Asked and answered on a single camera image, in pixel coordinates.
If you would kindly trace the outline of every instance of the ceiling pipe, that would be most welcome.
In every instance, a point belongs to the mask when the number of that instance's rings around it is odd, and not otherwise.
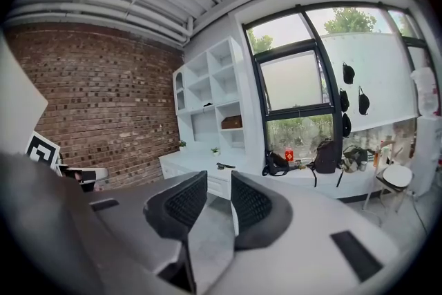
[[[180,36],[176,32],[165,28],[164,26],[158,25],[157,23],[153,23],[149,20],[140,19],[134,15],[128,15],[126,12],[122,12],[119,10],[103,8],[100,6],[82,4],[82,3],[38,3],[22,6],[19,8],[12,9],[7,17],[12,18],[19,15],[31,13],[31,12],[42,12],[42,11],[52,11],[52,10],[60,10],[60,11],[82,11],[89,12],[92,14],[100,14],[106,15],[109,17],[115,17],[121,20],[127,20],[129,22],[137,23],[146,28],[150,28],[151,30],[158,31],[164,35],[167,35],[173,39],[176,39],[179,42],[185,42],[186,37]]]
[[[13,5],[18,6],[18,5],[22,5],[24,3],[34,3],[34,2],[38,2],[38,1],[60,1],[60,0],[15,0]],[[125,10],[128,10],[130,8],[131,12],[136,12],[137,14],[144,15],[146,17],[149,17],[152,20],[156,20],[156,21],[160,22],[161,24],[168,26],[169,28],[177,30],[178,32],[182,33],[183,35],[186,35],[186,36],[192,35],[192,33],[189,32],[187,30],[187,28],[184,28],[184,27],[178,25],[177,23],[167,19],[163,15],[160,15],[152,10],[143,8],[141,6],[137,6],[137,5],[131,6],[130,1],[125,1],[125,0],[82,0],[82,1],[89,1],[91,3],[96,3],[96,4],[100,4],[100,5],[115,6],[117,8],[122,8]]]
[[[109,19],[107,17],[99,17],[99,16],[94,16],[94,15],[88,15],[88,14],[71,14],[69,12],[43,12],[43,13],[38,13],[38,14],[25,14],[25,15],[19,15],[16,17],[12,17],[12,18],[6,20],[5,22],[3,22],[2,25],[3,26],[13,26],[15,24],[27,23],[30,20],[31,21],[32,20],[44,21],[44,19],[48,19],[48,18],[59,18],[60,22],[62,22],[63,19],[68,19],[68,20],[70,19],[71,21],[76,21],[78,19],[81,19],[81,20],[85,21],[85,23],[91,23],[94,25],[97,25],[97,24],[102,25],[103,23],[106,23],[109,25],[108,27],[117,28],[118,30],[126,29],[126,31],[127,31],[127,28],[130,28],[131,30],[134,30],[133,33],[135,33],[136,35],[140,35],[140,33],[142,33],[143,35],[145,35],[149,39],[154,39],[156,41],[164,40],[163,43],[168,44],[168,45],[174,44],[175,46],[177,46],[177,48],[178,47],[181,48],[183,46],[183,44],[181,42],[175,41],[174,39],[171,39],[167,36],[163,36],[160,33],[150,31],[146,28],[132,25],[127,22]]]

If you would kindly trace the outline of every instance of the window frame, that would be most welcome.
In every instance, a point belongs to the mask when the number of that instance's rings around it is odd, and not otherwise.
[[[387,21],[387,24],[392,30],[393,35],[395,35],[396,38],[400,40],[400,43],[403,49],[405,50],[404,53],[405,56],[407,57],[407,62],[410,67],[410,71],[414,70],[414,64],[408,48],[409,47],[424,48],[427,50],[428,55],[430,56],[431,68],[434,72],[434,76],[436,77],[436,83],[438,83],[438,80],[436,72],[434,71],[434,62],[431,58],[425,40],[402,36],[400,30],[398,29],[398,26],[394,22],[391,14],[388,12],[388,10],[401,11],[405,15],[411,17],[414,20],[412,14],[408,9],[403,9],[396,6],[387,6],[381,2],[370,3],[364,1],[331,1],[324,3],[314,3],[305,6],[301,6],[298,4],[294,8],[282,10],[280,12],[276,12],[274,14],[267,15],[265,17],[261,17],[260,19],[256,19],[249,23],[243,24],[242,30],[246,38],[247,47],[249,49],[249,55],[252,61],[253,73],[255,76],[255,82],[258,89],[262,127],[264,133],[264,143],[266,150],[269,150],[269,136],[267,132],[267,122],[274,120],[285,120],[289,118],[311,117],[317,115],[332,114],[334,141],[338,145],[337,159],[339,161],[341,159],[343,152],[343,123],[342,123],[342,111],[340,107],[339,87],[336,83],[335,73],[333,72],[332,63],[330,62],[327,51],[325,50],[324,43],[320,38],[320,35],[318,34],[318,31],[316,30],[314,24],[311,22],[310,18],[307,15],[307,11],[324,9],[324,8],[374,8],[380,10],[381,14],[383,15],[383,17]],[[263,23],[267,23],[269,21],[273,21],[281,17],[286,17],[294,14],[300,15],[302,22],[304,23],[307,31],[311,35],[311,39],[293,42],[291,44],[286,44],[284,46],[272,48],[270,50],[266,50],[264,52],[254,55],[247,31]],[[419,31],[419,33],[422,33],[421,29],[419,28],[419,25],[416,23],[415,20],[414,23],[417,27],[417,29],[415,30]],[[324,79],[326,81],[327,89],[329,91],[328,94],[330,102],[327,104],[314,104],[314,105],[300,106],[295,108],[285,108],[282,110],[271,111],[269,113],[266,104],[265,82],[262,76],[260,65],[262,63],[267,63],[268,61],[272,61],[287,55],[302,53],[308,50],[313,50],[316,53],[316,57],[323,68]]]

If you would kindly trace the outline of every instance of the red can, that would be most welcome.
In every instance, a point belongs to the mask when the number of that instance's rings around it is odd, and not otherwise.
[[[285,159],[287,162],[293,162],[294,156],[292,148],[285,148]]]

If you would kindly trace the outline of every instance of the potted plant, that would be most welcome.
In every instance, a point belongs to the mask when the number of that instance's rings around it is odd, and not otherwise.
[[[211,150],[212,150],[213,156],[219,156],[219,154],[220,154],[220,149],[219,148],[213,148]]]
[[[180,143],[178,145],[180,147],[180,150],[184,151],[187,144],[184,140],[180,140]]]

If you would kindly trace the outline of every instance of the floor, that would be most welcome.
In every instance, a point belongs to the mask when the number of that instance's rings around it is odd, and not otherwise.
[[[391,200],[389,195],[383,197],[384,204]],[[427,230],[431,230],[435,211],[439,210],[441,200],[442,188],[434,185],[415,202]],[[379,219],[375,215],[362,210],[363,202],[347,205],[370,222],[379,225]],[[381,217],[385,215],[385,207],[378,198],[370,200],[368,209]],[[425,240],[425,231],[409,196],[404,199],[398,213],[393,211],[390,214],[382,229],[396,242],[401,252],[419,246]],[[208,194],[206,205],[189,234],[189,249],[198,294],[205,293],[230,263],[233,258],[234,237],[230,201]]]

